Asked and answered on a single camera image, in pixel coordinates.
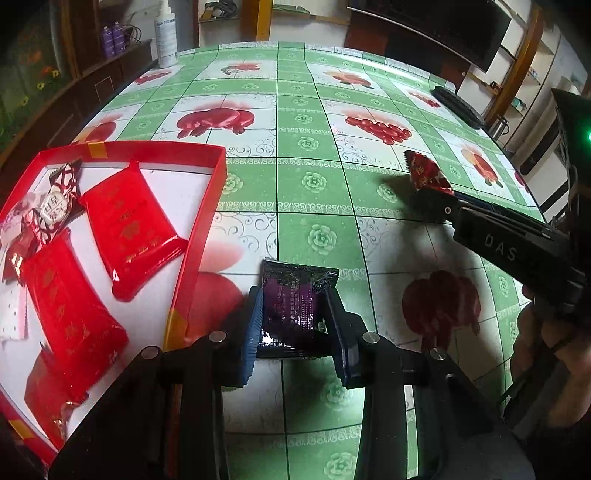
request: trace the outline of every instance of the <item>pomegranate print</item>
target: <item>pomegranate print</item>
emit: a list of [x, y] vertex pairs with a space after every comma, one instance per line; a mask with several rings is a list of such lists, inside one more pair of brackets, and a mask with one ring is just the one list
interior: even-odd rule
[[421, 95], [420, 93], [409, 92], [409, 95], [412, 95], [413, 97], [418, 98], [419, 100], [425, 102], [428, 106], [431, 106], [433, 108], [441, 107], [441, 105], [439, 105], [435, 100], [433, 100], [432, 98], [429, 98], [429, 97], [425, 97], [424, 95]]
[[480, 332], [480, 298], [472, 281], [445, 270], [413, 280], [402, 294], [402, 314], [414, 333], [423, 336], [421, 350], [449, 348], [454, 327]]
[[365, 80], [354, 73], [325, 72], [324, 74], [338, 80], [340, 83], [344, 83], [345, 85], [362, 85], [366, 88], [374, 88], [371, 86], [369, 80]]
[[499, 187], [503, 184], [499, 181], [499, 177], [496, 176], [495, 171], [489, 165], [489, 163], [477, 152], [462, 148], [462, 156], [474, 165], [476, 171], [484, 178], [484, 182], [491, 186], [492, 182], [495, 182]]
[[394, 124], [386, 125], [383, 122], [374, 122], [368, 118], [358, 119], [351, 116], [345, 118], [349, 125], [356, 125], [361, 130], [378, 137], [386, 145], [402, 143], [412, 137], [412, 132], [406, 128], [397, 127]]
[[121, 118], [120, 113], [107, 113], [97, 124], [94, 121], [84, 127], [72, 141], [72, 145], [88, 142], [105, 142], [115, 132], [117, 123], [115, 120]]
[[521, 185], [522, 187], [525, 187], [525, 182], [523, 181], [523, 179], [521, 178], [521, 175], [519, 175], [519, 172], [517, 172], [517, 170], [515, 170], [513, 172], [513, 175], [515, 176], [515, 179], [517, 180], [517, 183], [519, 185]]
[[166, 75], [170, 75], [170, 73], [171, 73], [170, 70], [165, 70], [163, 72], [157, 72], [157, 73], [150, 73], [148, 75], [144, 75], [143, 77], [135, 79], [134, 82], [137, 83], [138, 85], [143, 85], [146, 82], [151, 82], [152, 80], [159, 79], [161, 77], [166, 77]]
[[238, 65], [228, 65], [221, 69], [226, 75], [233, 75], [234, 73], [238, 72], [247, 72], [248, 70], [260, 70], [258, 63], [253, 62], [244, 62], [239, 63]]
[[219, 107], [192, 112], [177, 122], [177, 127], [181, 129], [178, 138], [184, 138], [187, 135], [198, 137], [210, 128], [227, 128], [239, 135], [243, 134], [244, 128], [252, 125], [254, 121], [254, 114], [248, 110]]

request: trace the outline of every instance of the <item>white bottle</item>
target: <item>white bottle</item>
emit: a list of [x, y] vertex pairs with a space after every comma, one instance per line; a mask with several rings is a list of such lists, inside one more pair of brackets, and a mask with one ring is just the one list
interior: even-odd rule
[[176, 16], [170, 11], [168, 0], [161, 0], [160, 15], [154, 20], [154, 27], [160, 68], [164, 69], [177, 64], [177, 22]]

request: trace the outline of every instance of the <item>tray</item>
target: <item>tray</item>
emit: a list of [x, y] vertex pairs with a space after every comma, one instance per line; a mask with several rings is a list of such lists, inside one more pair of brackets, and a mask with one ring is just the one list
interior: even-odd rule
[[[113, 317], [127, 330], [129, 345], [115, 365], [89, 390], [89, 399], [75, 409], [68, 423], [70, 434], [95, 402], [147, 345], [180, 346], [184, 319], [193, 301], [193, 285], [216, 206], [226, 181], [226, 150], [214, 145], [182, 142], [118, 141], [70, 145], [40, 152], [27, 167], [0, 212], [2, 222], [27, 192], [46, 192], [49, 173], [82, 158], [80, 189], [88, 191], [103, 179], [138, 160], [144, 178], [177, 233], [189, 239], [185, 255], [168, 263], [128, 302], [111, 293], [111, 279], [100, 259], [86, 215], [69, 224], [72, 245], [80, 265]], [[6, 247], [0, 253], [3, 268]], [[2, 288], [18, 288], [18, 284]], [[40, 429], [24, 402], [28, 374], [45, 337], [37, 313], [27, 298], [28, 338], [8, 340], [0, 348], [0, 411], [25, 444], [50, 464], [56, 448]]]

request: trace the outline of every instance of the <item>red candy wrapper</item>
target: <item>red candy wrapper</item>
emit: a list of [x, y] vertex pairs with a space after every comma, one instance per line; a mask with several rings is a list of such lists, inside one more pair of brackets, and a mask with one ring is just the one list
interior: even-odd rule
[[80, 398], [128, 343], [88, 283], [62, 230], [22, 268], [22, 277], [70, 392]]
[[404, 156], [417, 190], [430, 187], [453, 195], [452, 186], [433, 160], [413, 150], [407, 150]]
[[77, 397], [70, 391], [53, 353], [42, 347], [27, 378], [25, 403], [57, 449], [66, 441], [66, 426], [72, 411], [86, 398], [86, 393]]
[[117, 300], [132, 300], [160, 268], [187, 248], [137, 162], [91, 188], [80, 202]]

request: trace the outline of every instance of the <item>red foil wrapper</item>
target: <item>red foil wrapper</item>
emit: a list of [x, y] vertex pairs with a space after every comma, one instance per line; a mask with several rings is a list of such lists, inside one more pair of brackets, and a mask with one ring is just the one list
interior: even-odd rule
[[80, 398], [128, 343], [89, 284], [62, 230], [22, 267], [31, 300], [69, 391]]
[[437, 163], [413, 150], [407, 150], [404, 152], [404, 156], [406, 157], [411, 179], [417, 190], [430, 187], [453, 195], [452, 186], [439, 169]]
[[27, 377], [25, 403], [57, 449], [66, 441], [66, 426], [72, 411], [86, 398], [86, 393], [82, 396], [72, 393], [53, 353], [42, 347]]
[[2, 281], [7, 282], [16, 278], [23, 285], [22, 265], [37, 251], [38, 246], [39, 242], [33, 230], [23, 222], [21, 234], [13, 240], [6, 251]]
[[25, 215], [33, 233], [44, 247], [65, 225], [74, 210], [77, 210], [80, 189], [77, 174], [81, 161], [56, 170], [49, 176], [51, 187], [39, 208], [33, 208]]
[[187, 248], [137, 162], [91, 188], [80, 202], [117, 300], [131, 301], [160, 268]]

